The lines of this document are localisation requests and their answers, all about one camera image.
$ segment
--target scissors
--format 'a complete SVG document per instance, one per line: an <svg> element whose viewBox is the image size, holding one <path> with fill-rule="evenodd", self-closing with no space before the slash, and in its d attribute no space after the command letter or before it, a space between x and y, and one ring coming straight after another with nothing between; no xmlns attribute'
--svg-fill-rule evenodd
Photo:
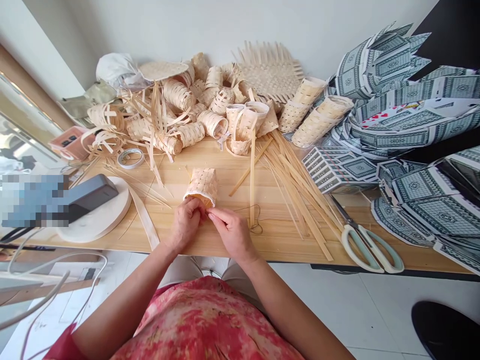
<svg viewBox="0 0 480 360"><path fill-rule="evenodd" d="M389 274L401 273L405 270L404 262L400 258L399 254L391 247L385 240L383 240L377 234L367 230L362 225L357 224L344 210L342 205L339 204L337 199L333 196L331 197L335 203L338 211L343 216L346 221L343 232L341 233L341 244L345 248L348 256L357 264L359 267L368 270L372 273L383 274L385 272ZM357 254L352 250L350 245L349 238L352 238L356 246L363 254L365 259L368 261L363 262ZM389 259L383 254L379 249L377 244L382 245L385 250L391 255L393 259L393 265L390 263Z"/></svg>

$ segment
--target light wood tabletop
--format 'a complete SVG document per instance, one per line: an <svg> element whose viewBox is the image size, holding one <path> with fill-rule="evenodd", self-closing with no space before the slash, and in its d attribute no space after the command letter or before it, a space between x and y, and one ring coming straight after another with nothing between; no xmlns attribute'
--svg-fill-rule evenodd
<svg viewBox="0 0 480 360"><path fill-rule="evenodd" d="M259 146L262 146L264 142L258 141L258 143L260 143ZM160 164L158 171L168 191L159 187L147 161L136 169L125 170L118 167L123 172L118 174L126 181L148 191L149 194L157 198L159 198L159 195L163 196L166 199L165 202L172 207L172 209L169 209L138 192L140 198L144 200L160 241L169 235L175 207L182 201L189 183L189 173L195 167L216 169L219 182L218 207L238 210L240 214L246 217L249 216L249 209L247 208L250 195L249 177L245 179L232 197L228 195L244 171L250 166L249 158L239 159L231 156L227 151L220 151L219 144L212 138L206 137L195 146L184 148L179 155L175 156L174 163L170 163L166 156L160 154L155 155L155 160L157 165ZM90 169L83 180L97 174L114 176L105 168L102 162L98 162ZM369 202L361 194L336 195L336 198L345 206L348 214L358 224L378 234L398 252L405 264L405 269L471 274L468 270L433 249L408 245L389 234L374 220L370 212ZM255 167L255 199L260 208L259 214L256 206L255 215L258 217L261 228L255 228L254 231L259 234L252 233L251 237L255 247L266 260L355 266L355 263L349 258L343 246L334 237L325 222L318 216L318 213L313 211L311 207L309 209L321 225L320 230L326 239L326 246L333 256L333 261L327 261L311 234L306 234L303 238L300 237L274 177L262 164L262 160ZM151 251L133 201L120 224L109 234L98 240L88 243L66 242L56 235L54 229L46 229L34 236L28 244L142 253ZM184 253L197 256L228 257L220 236L211 221L207 221L200 228L197 239L185 249Z"/></svg>

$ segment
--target bamboo strip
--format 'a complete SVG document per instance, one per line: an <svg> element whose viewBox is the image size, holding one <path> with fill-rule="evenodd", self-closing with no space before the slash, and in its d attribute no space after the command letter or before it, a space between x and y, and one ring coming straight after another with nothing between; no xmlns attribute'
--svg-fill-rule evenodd
<svg viewBox="0 0 480 360"><path fill-rule="evenodd" d="M273 138L270 138L268 139L268 141L266 142L265 146L260 150L260 152L258 153L258 155L256 156L255 158L255 163L257 163L257 161L262 157L262 155L264 154L265 150L267 150L267 148L269 147L270 143L273 141ZM235 192L237 192L237 190L239 189L240 185L242 185L242 183L244 182L244 180L247 178L247 176L250 174L250 168L248 168L247 170L245 170L245 172L243 173L243 175L240 177L240 179L238 180L238 182L235 184L235 186L233 187L232 191L230 191L230 193L228 194L229 197L233 196L235 194Z"/></svg>

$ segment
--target scissor handle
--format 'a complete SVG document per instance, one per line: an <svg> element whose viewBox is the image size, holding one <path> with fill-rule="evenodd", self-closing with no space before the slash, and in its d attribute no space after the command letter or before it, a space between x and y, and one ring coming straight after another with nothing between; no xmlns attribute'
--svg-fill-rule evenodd
<svg viewBox="0 0 480 360"><path fill-rule="evenodd" d="M370 248L370 250L373 252L373 255L375 255L375 257L378 259L378 261L387 273L397 274L405 270L404 262L400 258L399 254L385 240L383 240L376 233L367 230L362 225L358 225L358 230L363 235L366 245ZM387 253L391 255L393 259L393 265L390 263L389 259L384 255L384 253L379 249L374 240L380 245L382 245L387 251Z"/></svg>
<svg viewBox="0 0 480 360"><path fill-rule="evenodd" d="M352 247L350 246L349 237L353 239L360 252L363 254L363 256L365 256L368 264L366 262L363 262L362 259L360 259L357 254L355 254ZM350 258L355 262L355 264L357 264L362 269L378 274L383 274L385 272L385 270L380 267L378 261L375 260L375 258L372 256L372 253L369 251L369 249L365 246L362 238L359 236L357 231L348 224L345 225L345 229L341 233L341 244L345 248L348 256L350 256Z"/></svg>

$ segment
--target red floral shirt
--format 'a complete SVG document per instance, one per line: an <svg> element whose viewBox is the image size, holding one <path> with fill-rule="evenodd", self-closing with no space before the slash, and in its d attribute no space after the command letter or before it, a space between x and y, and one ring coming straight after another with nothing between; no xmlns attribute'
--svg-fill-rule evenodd
<svg viewBox="0 0 480 360"><path fill-rule="evenodd" d="M45 359L84 360L73 326ZM112 357L124 359L303 359L265 316L212 276L157 291L133 338Z"/></svg>

